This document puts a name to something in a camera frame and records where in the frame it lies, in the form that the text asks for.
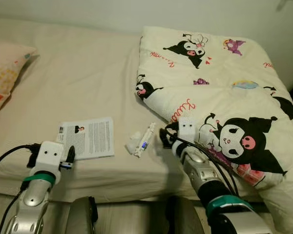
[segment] beige bed sheet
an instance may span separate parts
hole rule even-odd
[[[163,120],[136,98],[138,35],[0,19],[0,41],[38,49],[19,77],[11,99],[0,110],[0,155],[20,144],[55,140],[62,121],[111,116],[115,156],[78,161],[63,171],[52,200],[94,196],[97,202],[152,199],[170,194],[197,199],[180,163],[163,150],[158,131],[141,159],[125,149],[136,131]],[[19,151],[0,164],[0,193],[15,195],[28,175],[29,153]],[[240,193],[258,200],[238,181]]]

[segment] folded blanket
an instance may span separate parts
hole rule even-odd
[[[196,140],[293,232],[293,102],[256,42],[146,27],[136,94],[167,121],[194,118]]]

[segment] white wall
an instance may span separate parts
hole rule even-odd
[[[259,42],[293,87],[293,0],[0,0],[0,17],[140,32],[157,25]]]

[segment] wire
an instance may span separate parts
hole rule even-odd
[[[12,205],[14,204],[14,202],[19,198],[19,196],[22,194],[22,190],[19,191],[19,193],[16,195],[16,197],[13,198],[13,200],[11,201],[11,203],[8,205],[8,207],[6,208],[5,212],[4,212],[4,215],[2,217],[2,220],[1,220],[1,223],[0,223],[0,234],[1,234],[1,231],[2,231],[2,228],[3,228],[3,225],[4,225],[4,221],[6,219],[6,216],[10,210],[10,208],[12,207]]]
[[[19,149],[28,149],[28,147],[30,147],[31,145],[20,145],[20,146],[17,146],[17,147],[14,147],[13,149],[5,152],[1,157],[0,157],[0,162],[5,158],[7,157],[10,153],[16,151],[16,150],[19,150]]]
[[[225,163],[223,163],[222,161],[220,161],[219,159],[216,159],[215,157],[211,156],[211,153],[210,153],[205,147],[203,147],[202,145],[196,145],[196,144],[193,144],[193,143],[191,143],[191,142],[189,142],[189,141],[183,140],[183,139],[181,139],[181,138],[175,136],[174,134],[170,133],[170,132],[168,131],[168,128],[170,128],[170,126],[171,126],[171,124],[170,124],[170,125],[167,125],[167,126],[165,127],[165,131],[166,131],[166,133],[167,133],[170,137],[172,137],[173,139],[175,139],[175,140],[179,140],[179,141],[181,141],[181,142],[183,142],[183,143],[185,143],[185,144],[188,144],[188,145],[190,145],[190,146],[193,146],[193,147],[195,147],[196,149],[198,149],[199,151],[203,152],[203,153],[204,153],[204,154],[205,154],[205,155],[206,155],[206,156],[212,161],[212,163],[215,165],[215,167],[217,168],[217,170],[219,171],[219,173],[220,173],[221,176],[223,177],[223,179],[224,179],[226,185],[228,186],[229,190],[231,191],[231,193],[234,194],[234,195],[236,195],[236,196],[239,196],[239,192],[238,192],[238,189],[237,189],[236,183],[235,183],[235,181],[234,181],[233,176],[232,176],[231,173],[230,173],[230,169],[228,168],[228,166],[227,166]],[[230,175],[230,178],[231,178],[232,183],[233,183],[233,186],[234,186],[234,190],[233,190],[231,184],[229,183],[229,181],[228,181],[226,175],[224,174],[224,172],[223,172],[223,171],[221,170],[221,168],[219,167],[219,165],[223,166],[223,167],[226,169],[226,171],[228,171],[228,174]]]

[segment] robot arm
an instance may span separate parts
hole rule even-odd
[[[186,140],[194,143],[194,126],[194,122],[189,118],[179,119],[178,138],[183,142],[176,140],[172,151],[180,159],[191,185],[206,209],[211,233],[272,234],[249,203],[232,195],[210,166],[208,157],[184,142]]]
[[[71,169],[75,157],[74,147],[66,162],[61,162],[64,147],[60,143],[44,141],[37,156],[32,156],[28,167],[33,167],[22,187],[27,187],[18,200],[17,214],[10,220],[6,234],[40,234],[43,215],[53,185],[61,179],[60,168]]]

